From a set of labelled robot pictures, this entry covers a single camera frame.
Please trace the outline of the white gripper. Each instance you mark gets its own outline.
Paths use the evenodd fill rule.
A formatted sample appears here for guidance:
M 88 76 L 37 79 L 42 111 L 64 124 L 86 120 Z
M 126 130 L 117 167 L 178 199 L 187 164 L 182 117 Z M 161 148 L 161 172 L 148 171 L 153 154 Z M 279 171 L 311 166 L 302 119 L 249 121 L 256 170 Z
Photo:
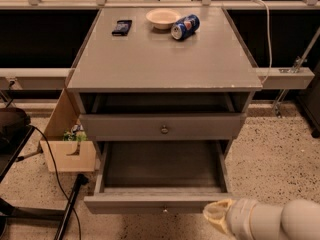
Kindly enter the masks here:
M 203 216 L 211 226 L 222 234 L 231 234 L 237 240 L 255 240 L 251 231 L 251 213 L 258 204 L 257 200 L 223 199 L 207 204 Z

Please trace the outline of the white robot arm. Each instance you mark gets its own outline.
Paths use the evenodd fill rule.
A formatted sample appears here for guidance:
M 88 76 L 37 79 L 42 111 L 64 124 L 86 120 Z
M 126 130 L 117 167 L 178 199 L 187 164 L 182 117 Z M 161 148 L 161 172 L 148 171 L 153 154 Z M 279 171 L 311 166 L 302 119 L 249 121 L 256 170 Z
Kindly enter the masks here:
M 320 205 L 313 201 L 274 206 L 254 199 L 224 199 L 206 205 L 203 215 L 236 240 L 320 240 Z

